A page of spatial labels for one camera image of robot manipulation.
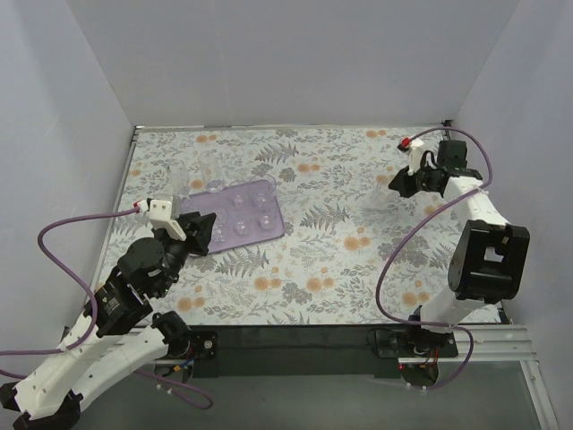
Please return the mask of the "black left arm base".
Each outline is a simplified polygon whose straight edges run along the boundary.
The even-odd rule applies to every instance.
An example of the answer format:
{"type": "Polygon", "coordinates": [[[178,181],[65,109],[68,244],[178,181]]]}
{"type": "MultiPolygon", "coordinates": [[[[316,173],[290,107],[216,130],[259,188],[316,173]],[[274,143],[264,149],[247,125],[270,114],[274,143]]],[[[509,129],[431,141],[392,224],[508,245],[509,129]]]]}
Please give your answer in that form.
{"type": "Polygon", "coordinates": [[[218,353],[218,334],[215,331],[191,331],[184,336],[184,358],[211,360],[218,353]]]}

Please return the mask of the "aluminium table frame rail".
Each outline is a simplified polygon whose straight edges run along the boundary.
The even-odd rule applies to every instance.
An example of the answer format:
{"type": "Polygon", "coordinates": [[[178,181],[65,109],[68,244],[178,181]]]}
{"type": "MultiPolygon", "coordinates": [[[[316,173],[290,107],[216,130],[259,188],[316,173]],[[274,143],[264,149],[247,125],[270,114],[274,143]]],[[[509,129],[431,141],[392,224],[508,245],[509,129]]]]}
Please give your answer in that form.
{"type": "Polygon", "coordinates": [[[84,289],[87,295],[83,309],[75,325],[63,336],[56,348],[45,354],[47,358],[23,382],[17,384],[17,401],[20,408],[30,414],[33,421],[59,414],[66,402],[75,399],[73,386],[105,353],[117,335],[99,336],[97,331],[103,323],[103,302],[96,298],[95,284],[84,282],[71,268],[60,261],[44,243],[44,236],[52,229],[66,224],[95,219],[112,219],[139,210],[137,206],[127,211],[114,211],[63,219],[48,225],[38,234],[38,246],[44,255],[62,269],[84,289]]]}

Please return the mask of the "clear stemmed wine glass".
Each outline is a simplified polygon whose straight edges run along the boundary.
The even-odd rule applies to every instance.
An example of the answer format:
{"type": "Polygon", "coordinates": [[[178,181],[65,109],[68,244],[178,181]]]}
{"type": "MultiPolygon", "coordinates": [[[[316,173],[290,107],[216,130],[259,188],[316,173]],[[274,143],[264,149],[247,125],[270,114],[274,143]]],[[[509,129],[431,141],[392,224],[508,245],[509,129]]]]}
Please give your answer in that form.
{"type": "Polygon", "coordinates": [[[191,193],[191,180],[187,166],[180,160],[173,160],[167,165],[167,176],[180,198],[188,198],[191,193]]]}

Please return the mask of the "clear stemmed goblet glass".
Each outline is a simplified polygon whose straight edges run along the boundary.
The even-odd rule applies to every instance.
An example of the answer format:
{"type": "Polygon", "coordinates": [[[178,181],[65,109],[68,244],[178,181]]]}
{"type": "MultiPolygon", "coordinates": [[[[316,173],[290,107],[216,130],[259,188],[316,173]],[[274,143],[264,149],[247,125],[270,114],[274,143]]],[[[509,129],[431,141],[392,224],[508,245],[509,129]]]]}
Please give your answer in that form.
{"type": "Polygon", "coordinates": [[[233,228],[237,235],[246,237],[251,233],[251,221],[246,217],[237,217],[233,221],[233,228]]]}

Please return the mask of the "tall clear flute glass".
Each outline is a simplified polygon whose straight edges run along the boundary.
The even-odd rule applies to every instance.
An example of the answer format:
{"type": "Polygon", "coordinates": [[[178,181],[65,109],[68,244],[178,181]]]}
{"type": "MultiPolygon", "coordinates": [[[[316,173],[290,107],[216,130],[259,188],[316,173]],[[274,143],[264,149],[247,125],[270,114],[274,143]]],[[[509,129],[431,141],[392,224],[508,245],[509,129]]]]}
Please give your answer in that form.
{"type": "Polygon", "coordinates": [[[198,157],[204,188],[210,193],[219,193],[225,188],[222,169],[214,151],[204,151],[198,157]]]}

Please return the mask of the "purple rectangular tray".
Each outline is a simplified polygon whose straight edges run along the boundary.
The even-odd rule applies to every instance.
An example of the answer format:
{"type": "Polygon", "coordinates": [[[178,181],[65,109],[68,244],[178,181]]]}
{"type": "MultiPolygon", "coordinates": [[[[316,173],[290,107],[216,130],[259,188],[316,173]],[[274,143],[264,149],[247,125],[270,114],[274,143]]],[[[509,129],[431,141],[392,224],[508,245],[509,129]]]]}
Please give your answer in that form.
{"type": "Polygon", "coordinates": [[[211,240],[209,246],[210,254],[221,253],[237,247],[259,244],[261,242],[277,239],[285,234],[286,225],[278,204],[277,189],[272,203],[269,206],[258,210],[255,208],[249,195],[249,184],[250,181],[243,183],[234,182],[219,193],[195,193],[182,200],[182,213],[198,211],[200,214],[204,215],[214,212],[218,207],[222,207],[227,210],[227,239],[223,243],[215,243],[211,240]],[[238,211],[234,208],[234,204],[231,200],[233,193],[244,193],[248,195],[249,202],[245,210],[238,211]],[[264,230],[261,228],[257,220],[257,213],[259,211],[273,211],[276,214],[276,223],[273,229],[264,230]],[[233,221],[237,217],[246,217],[251,221],[251,233],[248,236],[239,236],[234,231],[233,221]]]}

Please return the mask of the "clear back tumbler glass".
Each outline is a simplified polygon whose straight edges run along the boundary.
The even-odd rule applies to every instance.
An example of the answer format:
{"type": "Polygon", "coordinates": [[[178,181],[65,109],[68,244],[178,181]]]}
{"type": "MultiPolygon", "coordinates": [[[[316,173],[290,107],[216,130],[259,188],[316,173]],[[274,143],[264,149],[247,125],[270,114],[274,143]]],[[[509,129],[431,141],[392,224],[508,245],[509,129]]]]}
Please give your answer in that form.
{"type": "Polygon", "coordinates": [[[218,207],[214,210],[214,213],[216,215],[216,219],[213,224],[211,240],[215,243],[223,243],[227,239],[227,210],[222,207],[218,207]]]}

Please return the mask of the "small clear shot glass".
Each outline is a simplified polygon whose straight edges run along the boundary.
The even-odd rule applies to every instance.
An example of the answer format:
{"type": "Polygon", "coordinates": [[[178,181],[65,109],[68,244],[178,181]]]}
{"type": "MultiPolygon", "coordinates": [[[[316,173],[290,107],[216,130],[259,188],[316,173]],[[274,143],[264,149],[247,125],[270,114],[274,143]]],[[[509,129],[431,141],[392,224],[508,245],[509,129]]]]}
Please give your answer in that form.
{"type": "Polygon", "coordinates": [[[238,211],[245,210],[249,202],[248,195],[245,193],[233,193],[231,200],[238,211]]]}

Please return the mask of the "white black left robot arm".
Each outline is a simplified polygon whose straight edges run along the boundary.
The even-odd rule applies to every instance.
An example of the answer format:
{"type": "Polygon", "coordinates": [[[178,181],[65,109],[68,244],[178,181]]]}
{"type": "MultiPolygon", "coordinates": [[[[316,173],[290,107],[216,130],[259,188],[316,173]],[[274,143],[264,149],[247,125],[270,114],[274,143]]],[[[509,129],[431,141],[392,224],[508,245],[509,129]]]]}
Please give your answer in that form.
{"type": "Polygon", "coordinates": [[[175,311],[155,313],[190,255],[209,251],[215,214],[191,212],[133,242],[84,306],[56,352],[31,374],[1,388],[15,429],[70,429],[94,399],[141,366],[185,355],[192,331],[175,311]]]}

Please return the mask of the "tall clear drinking glass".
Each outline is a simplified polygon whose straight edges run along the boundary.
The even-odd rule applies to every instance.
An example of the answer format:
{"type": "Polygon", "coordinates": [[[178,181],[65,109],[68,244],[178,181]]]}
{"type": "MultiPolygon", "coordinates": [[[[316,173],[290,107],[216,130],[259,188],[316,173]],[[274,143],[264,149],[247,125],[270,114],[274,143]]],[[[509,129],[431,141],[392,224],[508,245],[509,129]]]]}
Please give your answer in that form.
{"type": "Polygon", "coordinates": [[[271,230],[276,223],[276,214],[273,211],[259,211],[257,213],[257,220],[264,230],[271,230]]]}

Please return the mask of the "clear faceted tumbler glass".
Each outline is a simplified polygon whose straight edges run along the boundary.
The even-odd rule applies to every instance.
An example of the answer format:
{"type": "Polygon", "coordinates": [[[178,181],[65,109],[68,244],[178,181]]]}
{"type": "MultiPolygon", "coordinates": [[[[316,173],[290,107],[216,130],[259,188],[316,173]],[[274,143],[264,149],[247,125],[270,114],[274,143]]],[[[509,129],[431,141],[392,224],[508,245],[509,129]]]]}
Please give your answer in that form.
{"type": "Polygon", "coordinates": [[[261,210],[269,206],[277,189],[277,181],[271,175],[253,176],[249,184],[249,195],[255,208],[261,210]]]}

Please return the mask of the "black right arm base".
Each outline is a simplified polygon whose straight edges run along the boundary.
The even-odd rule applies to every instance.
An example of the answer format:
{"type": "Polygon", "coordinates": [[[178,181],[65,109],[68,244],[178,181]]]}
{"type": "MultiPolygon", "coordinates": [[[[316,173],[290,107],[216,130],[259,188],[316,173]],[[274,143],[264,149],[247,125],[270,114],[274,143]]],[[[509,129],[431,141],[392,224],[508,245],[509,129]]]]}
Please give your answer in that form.
{"type": "Polygon", "coordinates": [[[414,326],[379,327],[366,334],[366,343],[379,358],[434,358],[458,356],[451,333],[440,334],[414,326]]]}

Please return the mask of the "floral patterned table mat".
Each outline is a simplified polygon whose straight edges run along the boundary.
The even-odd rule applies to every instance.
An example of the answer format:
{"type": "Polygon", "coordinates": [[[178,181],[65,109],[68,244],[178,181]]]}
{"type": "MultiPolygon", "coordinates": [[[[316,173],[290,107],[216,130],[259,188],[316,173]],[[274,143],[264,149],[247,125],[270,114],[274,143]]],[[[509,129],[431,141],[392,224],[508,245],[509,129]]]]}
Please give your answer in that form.
{"type": "Polygon", "coordinates": [[[436,194],[389,191],[382,211],[364,208],[377,184],[407,163],[409,128],[159,130],[135,143],[119,207],[168,190],[167,165],[182,161],[203,190],[199,155],[214,151],[228,184],[271,175],[285,234],[261,245],[191,259],[159,312],[189,324],[379,323],[409,316],[447,287],[460,235],[457,214],[436,194]]]}

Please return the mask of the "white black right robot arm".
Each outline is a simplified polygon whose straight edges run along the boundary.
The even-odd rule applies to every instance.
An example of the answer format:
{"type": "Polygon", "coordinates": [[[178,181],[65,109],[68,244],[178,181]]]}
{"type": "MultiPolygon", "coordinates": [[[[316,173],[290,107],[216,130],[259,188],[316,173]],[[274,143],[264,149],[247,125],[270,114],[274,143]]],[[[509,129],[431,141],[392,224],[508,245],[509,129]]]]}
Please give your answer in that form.
{"type": "Polygon", "coordinates": [[[506,220],[483,190],[483,177],[467,165],[463,141],[445,140],[437,151],[405,138],[398,149],[409,157],[389,189],[402,197],[437,193],[455,205],[463,230],[448,268],[448,285],[410,316],[406,341],[424,351],[446,346],[458,323],[487,305],[517,294],[530,233],[506,220]]]}

